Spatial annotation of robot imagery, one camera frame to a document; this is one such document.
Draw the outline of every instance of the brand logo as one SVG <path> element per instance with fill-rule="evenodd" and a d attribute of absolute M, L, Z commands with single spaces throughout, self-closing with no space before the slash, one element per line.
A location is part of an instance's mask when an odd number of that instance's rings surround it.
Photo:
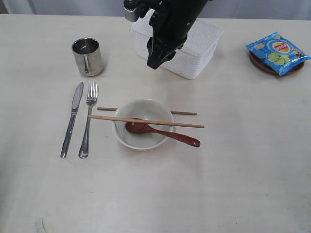
<path fill-rule="evenodd" d="M 288 52 L 290 50 L 290 47 L 288 44 L 284 42 L 276 42 L 273 44 L 273 47 L 275 48 L 276 51 L 279 52 Z"/>

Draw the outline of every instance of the white plastic basket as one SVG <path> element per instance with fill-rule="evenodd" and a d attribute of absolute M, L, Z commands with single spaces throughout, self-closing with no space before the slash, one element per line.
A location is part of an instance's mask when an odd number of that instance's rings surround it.
<path fill-rule="evenodd" d="M 149 20 L 153 12 L 150 10 L 144 18 L 132 25 L 136 53 L 144 59 L 148 59 L 147 43 L 153 32 Z M 211 60 L 223 32 L 221 26 L 197 19 L 183 48 L 177 50 L 175 57 L 161 67 L 186 79 L 195 79 Z"/>

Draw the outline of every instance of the stainless steel cup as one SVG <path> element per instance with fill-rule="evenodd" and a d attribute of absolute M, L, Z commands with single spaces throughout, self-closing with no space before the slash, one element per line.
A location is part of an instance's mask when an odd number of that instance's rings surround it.
<path fill-rule="evenodd" d="M 104 63 L 97 40 L 81 38 L 72 44 L 72 51 L 80 73 L 84 76 L 98 75 Z"/>

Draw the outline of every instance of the spoon handle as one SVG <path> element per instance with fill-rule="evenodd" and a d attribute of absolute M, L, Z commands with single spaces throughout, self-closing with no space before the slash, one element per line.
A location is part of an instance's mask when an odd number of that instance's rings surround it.
<path fill-rule="evenodd" d="M 180 133 L 172 133 L 172 132 L 166 132 L 166 131 L 161 131 L 161 130 L 156 130 L 156 129 L 153 130 L 153 133 L 159 133 L 161 135 L 164 135 L 164 136 L 170 137 L 172 139 L 175 139 L 177 141 L 186 143 L 186 144 L 193 146 L 193 147 L 200 147 L 200 145 L 201 145 L 201 142 L 199 140 L 197 140 L 193 137 L 189 137 L 189 136 L 180 134 Z"/>

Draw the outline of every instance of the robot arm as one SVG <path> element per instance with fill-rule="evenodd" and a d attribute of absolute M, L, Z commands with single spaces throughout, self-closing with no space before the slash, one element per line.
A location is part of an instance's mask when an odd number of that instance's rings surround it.
<path fill-rule="evenodd" d="M 155 12 L 149 25 L 153 37 L 148 41 L 147 65 L 157 69 L 164 62 L 174 58 L 187 40 L 187 34 L 205 4 L 211 0 L 125 0 L 125 18 L 136 22 L 143 18 L 150 8 Z"/>

